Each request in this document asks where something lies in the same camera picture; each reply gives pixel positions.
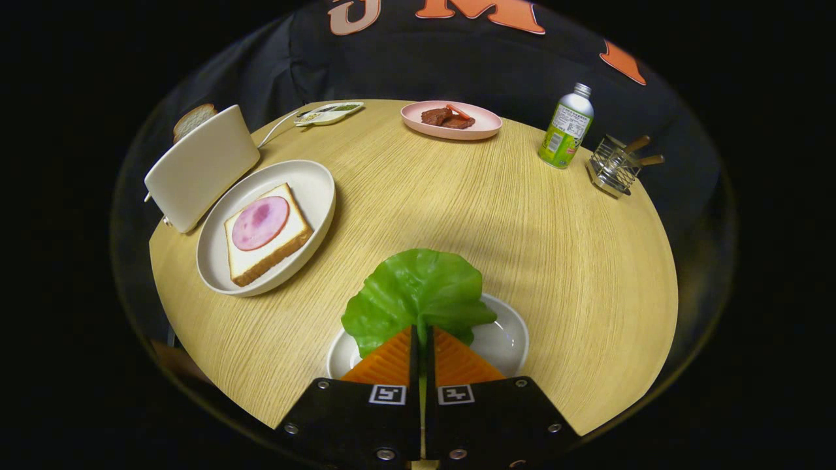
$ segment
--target bottle label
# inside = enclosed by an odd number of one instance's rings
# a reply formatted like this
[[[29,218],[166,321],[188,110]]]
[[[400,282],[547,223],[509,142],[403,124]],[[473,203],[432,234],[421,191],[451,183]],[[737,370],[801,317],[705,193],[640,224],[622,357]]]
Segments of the bottle label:
[[[573,111],[566,106],[559,105],[558,112],[554,113],[552,125],[575,139],[583,139],[586,133],[586,126],[590,121],[590,118],[580,114],[578,111]]]
[[[580,147],[592,118],[558,105],[538,154],[551,165],[565,168]]]

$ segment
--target pink plate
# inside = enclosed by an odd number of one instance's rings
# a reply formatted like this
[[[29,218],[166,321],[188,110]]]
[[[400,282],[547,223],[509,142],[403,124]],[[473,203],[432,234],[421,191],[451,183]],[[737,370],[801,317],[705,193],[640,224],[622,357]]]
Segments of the pink plate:
[[[456,108],[464,111],[473,119],[476,120],[472,126],[467,129],[450,129],[438,125],[429,125],[421,122],[421,113],[426,110],[433,110],[435,108],[444,108],[447,105],[454,105]],[[491,135],[499,132],[502,127],[502,119],[479,106],[469,105],[467,103],[459,103],[458,101],[421,101],[406,105],[400,110],[400,117],[403,118],[404,124],[413,130],[417,130],[423,134],[440,137],[442,139],[456,139],[456,140],[479,140],[486,139]]]

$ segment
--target wood grain surface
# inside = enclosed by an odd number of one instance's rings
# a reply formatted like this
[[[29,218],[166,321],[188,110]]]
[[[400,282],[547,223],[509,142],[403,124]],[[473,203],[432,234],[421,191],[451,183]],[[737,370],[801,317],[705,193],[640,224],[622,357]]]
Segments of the wood grain surface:
[[[531,343],[521,375],[578,434],[644,395],[673,339],[677,287],[665,230],[641,183],[613,199],[590,183],[589,151],[566,170],[548,166],[537,157],[543,131],[512,120],[487,140],[442,140],[403,124],[408,101],[364,102],[334,125],[288,120],[260,150],[252,171],[313,160],[337,184],[328,235],[287,283],[252,298],[217,294],[196,270],[202,221],[188,234],[162,223],[155,230],[157,290],[206,375],[275,427],[305,386],[325,376],[339,317],[366,276],[392,254],[432,248],[467,259],[482,272],[483,290],[525,319]]]

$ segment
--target white plate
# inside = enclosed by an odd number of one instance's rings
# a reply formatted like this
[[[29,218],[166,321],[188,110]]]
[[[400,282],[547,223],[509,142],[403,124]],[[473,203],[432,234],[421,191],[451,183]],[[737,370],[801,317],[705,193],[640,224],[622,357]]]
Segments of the white plate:
[[[293,198],[313,229],[313,235],[294,254],[250,284],[239,287],[229,277],[227,235],[223,223],[257,197],[284,182],[290,185]],[[256,171],[233,186],[209,212],[197,240],[197,272],[209,289],[221,294],[248,297],[276,288],[296,274],[314,255],[331,225],[336,200],[334,177],[315,161],[283,161]]]
[[[528,356],[528,327],[516,310],[500,299],[482,294],[482,302],[497,314],[497,321],[473,327],[471,349],[506,377],[519,374]],[[357,342],[340,329],[328,351],[330,379],[339,379],[360,362]]]

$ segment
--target green lettuce leaf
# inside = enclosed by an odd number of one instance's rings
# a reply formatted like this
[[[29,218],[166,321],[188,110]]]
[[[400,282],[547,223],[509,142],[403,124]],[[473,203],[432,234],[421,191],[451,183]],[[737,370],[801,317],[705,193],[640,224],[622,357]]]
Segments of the green lettuce leaf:
[[[464,258],[416,248],[378,265],[349,300],[341,321],[360,357],[412,324],[422,349],[430,325],[470,345],[473,326],[497,319],[481,296],[482,274]]]

